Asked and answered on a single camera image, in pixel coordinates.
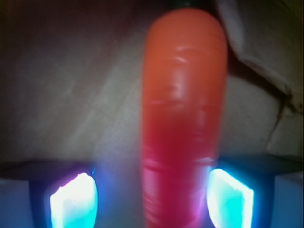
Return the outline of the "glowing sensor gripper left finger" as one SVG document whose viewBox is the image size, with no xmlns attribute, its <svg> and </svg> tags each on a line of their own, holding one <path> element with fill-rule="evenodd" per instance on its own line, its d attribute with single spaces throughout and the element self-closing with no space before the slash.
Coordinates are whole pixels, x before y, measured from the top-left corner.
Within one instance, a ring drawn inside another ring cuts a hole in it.
<svg viewBox="0 0 304 228">
<path fill-rule="evenodd" d="M 98 212 L 95 166 L 79 161 L 0 166 L 2 228 L 93 228 Z"/>
</svg>

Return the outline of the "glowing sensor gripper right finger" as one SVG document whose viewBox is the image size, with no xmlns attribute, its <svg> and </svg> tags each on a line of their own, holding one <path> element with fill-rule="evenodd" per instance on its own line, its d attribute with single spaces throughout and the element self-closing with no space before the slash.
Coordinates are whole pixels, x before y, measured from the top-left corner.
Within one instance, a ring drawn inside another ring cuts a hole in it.
<svg viewBox="0 0 304 228">
<path fill-rule="evenodd" d="M 214 228 L 302 228 L 303 159 L 222 156 L 209 173 L 206 200 Z"/>
</svg>

